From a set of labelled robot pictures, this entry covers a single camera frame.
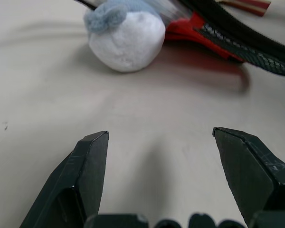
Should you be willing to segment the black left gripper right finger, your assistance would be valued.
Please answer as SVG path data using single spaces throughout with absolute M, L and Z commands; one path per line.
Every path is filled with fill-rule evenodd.
M 228 186 L 246 224 L 285 224 L 285 162 L 243 131 L 212 132 Z

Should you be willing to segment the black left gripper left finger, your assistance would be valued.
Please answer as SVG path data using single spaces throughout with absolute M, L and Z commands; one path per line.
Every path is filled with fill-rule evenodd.
M 109 133 L 77 142 L 53 170 L 19 228 L 83 228 L 98 214 L 106 168 Z

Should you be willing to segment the red and black mesh bag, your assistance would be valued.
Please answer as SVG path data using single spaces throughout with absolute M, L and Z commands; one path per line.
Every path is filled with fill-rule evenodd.
M 218 55 L 285 76 L 285 45 L 244 25 L 215 0 L 143 0 L 168 23 L 168 40 L 190 40 Z

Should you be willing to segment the red and tan object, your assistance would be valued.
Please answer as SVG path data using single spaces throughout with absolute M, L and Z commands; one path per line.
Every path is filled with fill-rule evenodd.
M 265 15 L 268 7 L 271 4 L 271 1 L 269 0 L 215 0 L 215 1 L 220 4 L 225 4 L 252 13 L 259 17 Z

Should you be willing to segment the white and blue plush toy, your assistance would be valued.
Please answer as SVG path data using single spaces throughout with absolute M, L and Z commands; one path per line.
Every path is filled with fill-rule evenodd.
M 109 68 L 129 73 L 146 68 L 159 54 L 166 27 L 144 0 L 96 0 L 83 17 L 88 44 Z

